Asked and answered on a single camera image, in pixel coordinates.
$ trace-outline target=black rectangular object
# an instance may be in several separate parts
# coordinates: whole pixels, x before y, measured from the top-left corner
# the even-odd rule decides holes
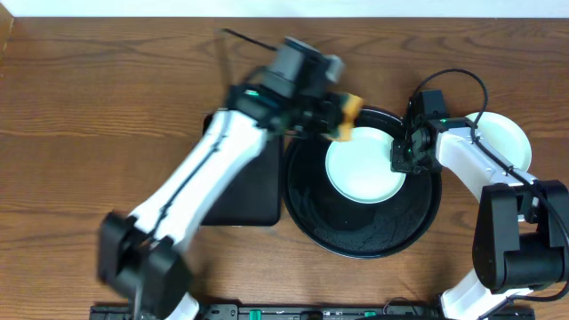
[[[212,121],[204,120],[204,132]],[[204,218],[204,226],[273,226],[281,216],[283,139],[274,137],[231,181]]]

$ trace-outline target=white wall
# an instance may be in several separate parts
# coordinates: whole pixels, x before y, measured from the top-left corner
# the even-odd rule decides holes
[[[569,17],[569,0],[0,0],[15,17]]]

